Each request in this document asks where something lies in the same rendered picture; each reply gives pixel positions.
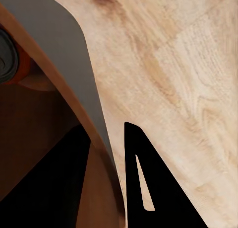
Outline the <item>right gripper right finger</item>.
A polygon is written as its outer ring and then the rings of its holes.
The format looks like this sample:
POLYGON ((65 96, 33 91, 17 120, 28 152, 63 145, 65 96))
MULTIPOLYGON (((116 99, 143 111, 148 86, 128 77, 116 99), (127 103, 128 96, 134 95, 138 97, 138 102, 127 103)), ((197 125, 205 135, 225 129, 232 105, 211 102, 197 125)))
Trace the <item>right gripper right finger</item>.
POLYGON ((144 131, 124 123, 128 228, 208 228, 144 131), (155 211, 144 209, 138 157, 155 211))

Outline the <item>can of soda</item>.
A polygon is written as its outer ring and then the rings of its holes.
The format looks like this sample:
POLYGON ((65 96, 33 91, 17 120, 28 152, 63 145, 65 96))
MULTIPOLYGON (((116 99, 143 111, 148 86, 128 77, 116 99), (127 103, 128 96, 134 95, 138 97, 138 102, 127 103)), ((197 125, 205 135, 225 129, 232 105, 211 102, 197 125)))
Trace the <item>can of soda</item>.
POLYGON ((14 85, 39 65, 0 22, 0 85, 14 85))

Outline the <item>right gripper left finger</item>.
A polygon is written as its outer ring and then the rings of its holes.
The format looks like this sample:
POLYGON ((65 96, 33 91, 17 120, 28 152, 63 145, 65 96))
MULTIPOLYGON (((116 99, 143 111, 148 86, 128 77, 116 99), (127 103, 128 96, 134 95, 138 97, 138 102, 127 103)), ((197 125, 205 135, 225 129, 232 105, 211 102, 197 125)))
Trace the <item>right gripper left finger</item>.
POLYGON ((0 228, 75 228, 90 143, 73 127, 0 201, 0 228))

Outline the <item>trash can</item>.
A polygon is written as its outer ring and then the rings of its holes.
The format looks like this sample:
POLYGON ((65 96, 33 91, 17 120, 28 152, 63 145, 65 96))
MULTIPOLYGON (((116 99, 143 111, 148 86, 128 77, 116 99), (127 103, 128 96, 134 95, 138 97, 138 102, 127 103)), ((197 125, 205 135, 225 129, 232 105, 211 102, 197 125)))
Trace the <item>trash can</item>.
POLYGON ((125 228, 125 207, 84 33, 55 0, 0 0, 0 22, 39 65, 0 85, 0 201, 75 126, 91 143, 75 228, 125 228))

